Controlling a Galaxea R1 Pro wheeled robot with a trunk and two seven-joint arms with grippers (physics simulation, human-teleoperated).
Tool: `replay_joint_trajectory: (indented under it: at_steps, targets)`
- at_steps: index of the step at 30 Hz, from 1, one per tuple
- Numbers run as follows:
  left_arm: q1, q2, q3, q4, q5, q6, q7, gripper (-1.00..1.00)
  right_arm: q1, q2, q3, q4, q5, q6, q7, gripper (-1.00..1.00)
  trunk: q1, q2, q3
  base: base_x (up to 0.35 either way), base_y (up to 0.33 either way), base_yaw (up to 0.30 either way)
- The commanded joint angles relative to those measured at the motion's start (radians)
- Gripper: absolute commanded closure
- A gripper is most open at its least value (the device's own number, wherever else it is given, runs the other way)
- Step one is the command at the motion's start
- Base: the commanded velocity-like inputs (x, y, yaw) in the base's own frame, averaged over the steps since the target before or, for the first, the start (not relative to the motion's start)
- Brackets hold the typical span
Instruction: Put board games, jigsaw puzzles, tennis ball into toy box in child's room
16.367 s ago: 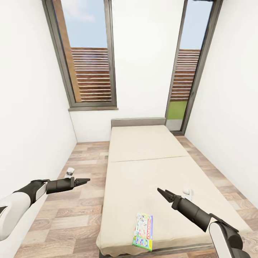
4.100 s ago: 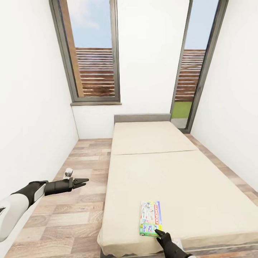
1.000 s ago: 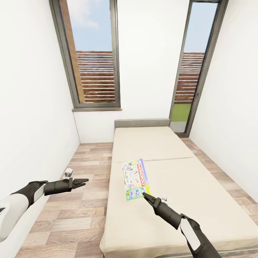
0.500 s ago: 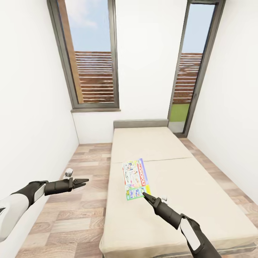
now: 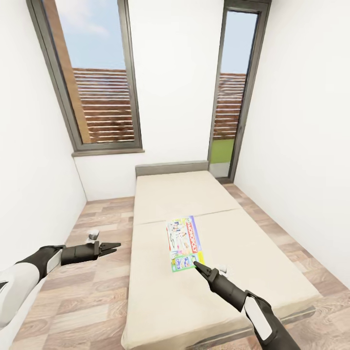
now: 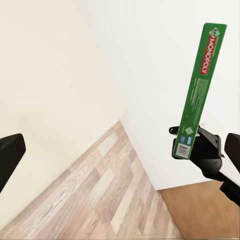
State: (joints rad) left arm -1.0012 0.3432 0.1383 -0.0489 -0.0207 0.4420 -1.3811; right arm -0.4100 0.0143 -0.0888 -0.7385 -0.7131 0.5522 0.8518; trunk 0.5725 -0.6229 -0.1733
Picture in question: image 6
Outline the board game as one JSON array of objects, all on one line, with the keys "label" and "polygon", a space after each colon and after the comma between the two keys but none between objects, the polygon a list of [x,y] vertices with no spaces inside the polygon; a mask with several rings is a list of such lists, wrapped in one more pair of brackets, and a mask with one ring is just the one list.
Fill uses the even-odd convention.
[{"label": "board game", "polygon": [[205,22],[189,82],[173,150],[175,157],[189,160],[216,69],[227,24]]}]

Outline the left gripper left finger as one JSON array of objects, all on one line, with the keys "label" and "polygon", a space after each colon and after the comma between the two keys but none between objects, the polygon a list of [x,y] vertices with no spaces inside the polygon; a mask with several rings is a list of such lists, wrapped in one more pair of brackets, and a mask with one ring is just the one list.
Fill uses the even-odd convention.
[{"label": "left gripper left finger", "polygon": [[0,193],[26,152],[21,133],[0,138]]}]

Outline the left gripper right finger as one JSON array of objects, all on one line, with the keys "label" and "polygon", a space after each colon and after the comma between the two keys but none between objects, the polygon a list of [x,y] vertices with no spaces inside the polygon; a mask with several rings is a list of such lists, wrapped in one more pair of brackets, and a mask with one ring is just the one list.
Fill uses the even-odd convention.
[{"label": "left gripper right finger", "polygon": [[224,151],[240,173],[240,135],[228,133]]}]

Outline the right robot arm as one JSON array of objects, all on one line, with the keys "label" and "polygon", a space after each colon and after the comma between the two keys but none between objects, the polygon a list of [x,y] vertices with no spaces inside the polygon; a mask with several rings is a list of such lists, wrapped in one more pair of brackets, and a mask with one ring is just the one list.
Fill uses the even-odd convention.
[{"label": "right robot arm", "polygon": [[[168,131],[176,136],[179,127],[173,126]],[[179,160],[180,157],[173,155],[176,140],[177,138],[173,139],[171,157]],[[208,132],[204,123],[198,125],[197,137],[189,158],[202,170],[203,176],[223,182],[219,189],[240,207],[240,173],[235,165],[221,154],[220,136]]]}]

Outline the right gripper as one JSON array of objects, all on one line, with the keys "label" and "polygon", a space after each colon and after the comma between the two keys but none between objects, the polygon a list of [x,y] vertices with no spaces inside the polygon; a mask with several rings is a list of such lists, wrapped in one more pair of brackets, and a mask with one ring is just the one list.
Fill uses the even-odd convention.
[{"label": "right gripper", "polygon": [[[171,157],[179,160],[180,157],[173,155],[177,138],[173,139]],[[214,167],[218,159],[221,159],[221,138],[218,134],[212,134],[206,129],[198,127],[197,137],[194,139],[190,160],[200,169]]]}]

